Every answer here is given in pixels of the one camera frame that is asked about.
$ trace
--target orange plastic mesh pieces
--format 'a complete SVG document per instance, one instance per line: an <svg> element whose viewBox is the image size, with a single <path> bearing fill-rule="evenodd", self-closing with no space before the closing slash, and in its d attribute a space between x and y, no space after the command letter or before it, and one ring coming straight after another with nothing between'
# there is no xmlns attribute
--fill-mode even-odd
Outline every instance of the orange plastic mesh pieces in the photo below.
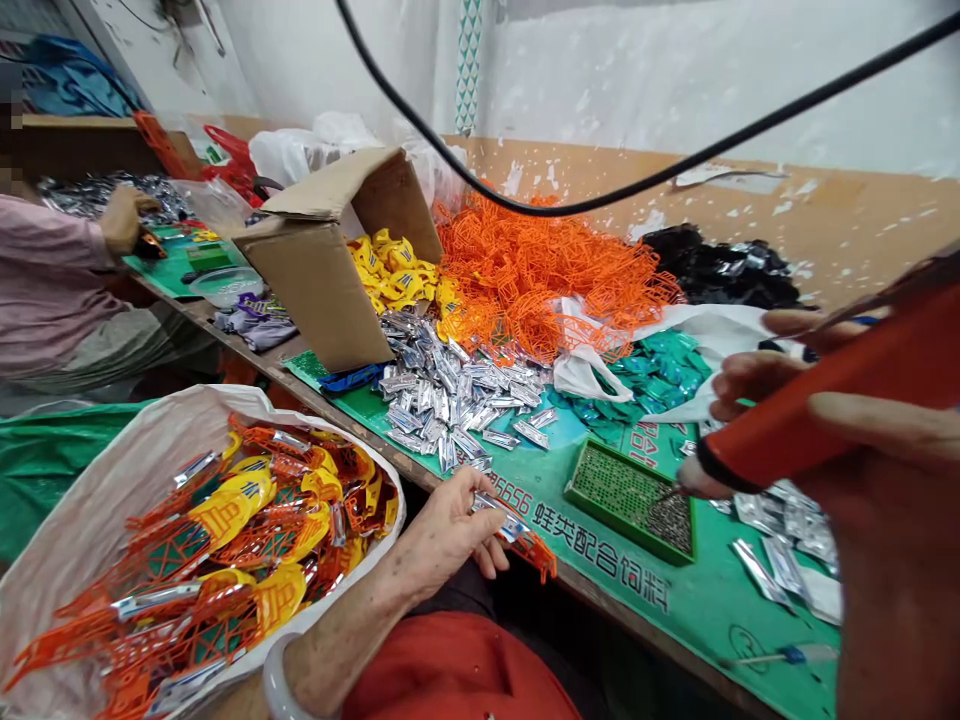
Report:
<svg viewBox="0 0 960 720"><path fill-rule="evenodd" d="M552 205L556 198L531 202ZM630 331L659 321L663 306L682 297L676 278L656 271L649 248L598 233L582 216L518 215L474 194L438 230L441 272L456 280L464 299L442 329L470 350L514 339L546 364L561 348L589 343L613 362L630 353ZM573 294L605 328L557 314L559 298ZM623 330L622 337L610 329Z"/></svg>

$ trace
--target red clothing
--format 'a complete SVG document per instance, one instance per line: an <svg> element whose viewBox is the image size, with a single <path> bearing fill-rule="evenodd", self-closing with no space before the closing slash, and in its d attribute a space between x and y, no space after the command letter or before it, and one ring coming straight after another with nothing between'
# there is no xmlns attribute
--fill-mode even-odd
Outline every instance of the red clothing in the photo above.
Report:
<svg viewBox="0 0 960 720"><path fill-rule="evenodd" d="M343 720L579 720L553 673L486 618L404 620L343 704Z"/></svg>

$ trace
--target red soldering iron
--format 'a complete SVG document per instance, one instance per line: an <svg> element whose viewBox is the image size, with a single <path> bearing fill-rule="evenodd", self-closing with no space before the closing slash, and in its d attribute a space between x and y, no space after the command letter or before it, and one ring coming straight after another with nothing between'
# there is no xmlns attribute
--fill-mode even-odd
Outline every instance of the red soldering iron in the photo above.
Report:
<svg viewBox="0 0 960 720"><path fill-rule="evenodd" d="M807 411L818 392L855 393L928 408L960 404L960 241L824 320L812 333L869 310L892 313L825 356L772 396L697 443L677 474L700 497L758 493L855 445L822 430Z"/></svg>

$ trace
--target white wall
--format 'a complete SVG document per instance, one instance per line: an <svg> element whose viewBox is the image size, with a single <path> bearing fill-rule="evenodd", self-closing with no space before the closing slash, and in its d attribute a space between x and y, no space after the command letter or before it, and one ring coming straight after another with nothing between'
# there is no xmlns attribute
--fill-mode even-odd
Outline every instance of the white wall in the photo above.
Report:
<svg viewBox="0 0 960 720"><path fill-rule="evenodd" d="M256 114L216 3L208 1L207 6L226 45L224 57L193 7L184 9L181 37L175 26L157 16L153 0L125 0L140 20L114 0L74 0L82 20L73 12L74 3L58 2L71 25L86 21L117 72L161 119L180 114Z"/></svg>
<svg viewBox="0 0 960 720"><path fill-rule="evenodd" d="M957 8L953 0L504 0L499 22L484 27L480 133L692 152ZM960 38L729 155L960 175Z"/></svg>
<svg viewBox="0 0 960 720"><path fill-rule="evenodd" d="M384 72L424 116L453 121L456 18L451 0L354 0ZM262 117L310 127L325 110L358 112L377 132L396 116L360 63L329 0L222 0Z"/></svg>

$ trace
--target green workbench surface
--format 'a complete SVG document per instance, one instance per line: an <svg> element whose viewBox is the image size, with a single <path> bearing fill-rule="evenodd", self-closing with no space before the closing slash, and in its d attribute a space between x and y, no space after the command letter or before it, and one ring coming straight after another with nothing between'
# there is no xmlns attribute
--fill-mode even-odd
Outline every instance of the green workbench surface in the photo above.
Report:
<svg viewBox="0 0 960 720"><path fill-rule="evenodd" d="M319 390L312 378L295 374ZM379 393L364 387L339 396L323 394L391 442L385 434L390 429L385 417L387 405ZM543 430L550 439L549 452L526 440L512 452L483 443L493 457L492 478L500 494L523 513L560 560L778 712L790 718L835 717L835 663L720 668L720 660L765 655L790 643L820 642L840 647L838 630L814 618L799 602L795 603L797 616L793 617L760 595L730 548L731 542L742 537L765 560L760 533L721 514L709 503L696 500L697 562L673 567L657 559L563 499L563 488L574 471L587 428L572 411L558 410L560 419ZM506 431L512 421L510 413L492 427ZM674 477L682 460L677 449L684 440L696 439L695 432L687 425L624 426L619 449ZM435 456L411 457L441 476ZM818 567L800 553L797 557L801 564Z"/></svg>
<svg viewBox="0 0 960 720"><path fill-rule="evenodd" d="M197 295L190 291L189 286L180 282L180 278L188 272L193 272L190 261L187 260L187 248L203 247L207 243L194 242L192 238L178 240L162 240L167 257L161 260L143 260L132 255L124 258L124 262L149 280L154 287L167 297L192 298ZM223 243L224 249L235 265L246 265L247 262L234 252L230 243Z"/></svg>

